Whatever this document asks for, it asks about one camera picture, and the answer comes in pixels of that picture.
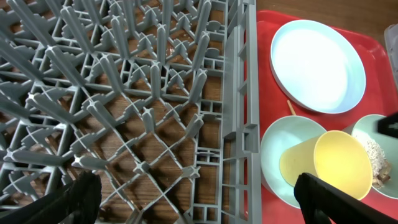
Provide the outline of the rice and food scraps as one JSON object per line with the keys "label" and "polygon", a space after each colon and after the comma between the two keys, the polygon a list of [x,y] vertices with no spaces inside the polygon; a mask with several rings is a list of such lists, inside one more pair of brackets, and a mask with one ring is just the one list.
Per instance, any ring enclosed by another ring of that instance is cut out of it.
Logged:
{"label": "rice and food scraps", "polygon": [[386,159],[384,150],[368,133],[354,131],[353,137],[364,147],[373,170],[373,187],[380,189],[390,180],[391,163]]}

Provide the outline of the green bowl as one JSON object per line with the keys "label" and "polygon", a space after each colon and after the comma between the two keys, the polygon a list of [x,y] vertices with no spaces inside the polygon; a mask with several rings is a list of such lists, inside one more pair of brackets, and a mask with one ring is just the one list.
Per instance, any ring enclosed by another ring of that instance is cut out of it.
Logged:
{"label": "green bowl", "polygon": [[372,188],[380,194],[397,198],[397,139],[377,132],[383,115],[363,116],[343,131],[364,147],[373,171]]}

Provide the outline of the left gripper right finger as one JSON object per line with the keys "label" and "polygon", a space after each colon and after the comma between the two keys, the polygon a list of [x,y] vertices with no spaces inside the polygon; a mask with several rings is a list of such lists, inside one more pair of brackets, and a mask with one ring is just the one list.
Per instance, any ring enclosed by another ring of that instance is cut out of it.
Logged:
{"label": "left gripper right finger", "polygon": [[307,172],[298,176],[294,196],[306,224],[397,224],[396,219]]}

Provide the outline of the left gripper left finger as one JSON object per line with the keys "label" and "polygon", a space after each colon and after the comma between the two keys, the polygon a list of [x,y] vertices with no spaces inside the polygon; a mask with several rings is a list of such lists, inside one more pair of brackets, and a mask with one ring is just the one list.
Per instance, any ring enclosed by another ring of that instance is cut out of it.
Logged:
{"label": "left gripper left finger", "polygon": [[100,209],[101,189],[100,176],[83,171],[61,189],[1,217],[1,223],[60,223],[73,213],[77,214],[74,223],[94,223]]}

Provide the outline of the yellow plastic cup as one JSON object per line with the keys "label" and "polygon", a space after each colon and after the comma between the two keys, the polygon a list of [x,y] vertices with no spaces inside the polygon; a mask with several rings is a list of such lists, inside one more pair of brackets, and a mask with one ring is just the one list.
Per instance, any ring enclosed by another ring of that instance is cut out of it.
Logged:
{"label": "yellow plastic cup", "polygon": [[327,131],[286,149],[279,161],[284,180],[295,186],[298,177],[310,173],[338,190],[361,200],[373,181],[373,169],[362,144],[352,135]]}

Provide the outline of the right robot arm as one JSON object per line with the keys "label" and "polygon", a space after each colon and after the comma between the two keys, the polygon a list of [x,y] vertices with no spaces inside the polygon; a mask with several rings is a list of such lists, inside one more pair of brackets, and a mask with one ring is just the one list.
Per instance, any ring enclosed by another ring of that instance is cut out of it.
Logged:
{"label": "right robot arm", "polygon": [[377,132],[392,138],[398,138],[398,113],[391,114],[377,121]]}

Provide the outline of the wooden chopstick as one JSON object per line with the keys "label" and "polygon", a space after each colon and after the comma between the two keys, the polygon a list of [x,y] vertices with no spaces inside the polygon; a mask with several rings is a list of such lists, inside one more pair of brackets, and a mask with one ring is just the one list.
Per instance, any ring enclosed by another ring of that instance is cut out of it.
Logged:
{"label": "wooden chopstick", "polygon": [[293,116],[296,116],[297,114],[296,114],[296,112],[295,112],[295,110],[294,110],[294,108],[293,108],[293,106],[292,106],[290,100],[287,100],[287,105],[288,105],[288,107],[289,107],[290,113],[291,113]]}

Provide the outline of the small light blue bowl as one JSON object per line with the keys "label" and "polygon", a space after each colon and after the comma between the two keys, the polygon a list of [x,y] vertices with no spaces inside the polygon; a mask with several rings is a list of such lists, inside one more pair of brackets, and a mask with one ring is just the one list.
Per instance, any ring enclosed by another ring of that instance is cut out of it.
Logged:
{"label": "small light blue bowl", "polygon": [[325,132],[323,126],[303,116],[284,116],[274,121],[263,134],[260,144],[262,186],[287,205],[300,208],[294,188],[280,173],[280,157],[288,148]]}

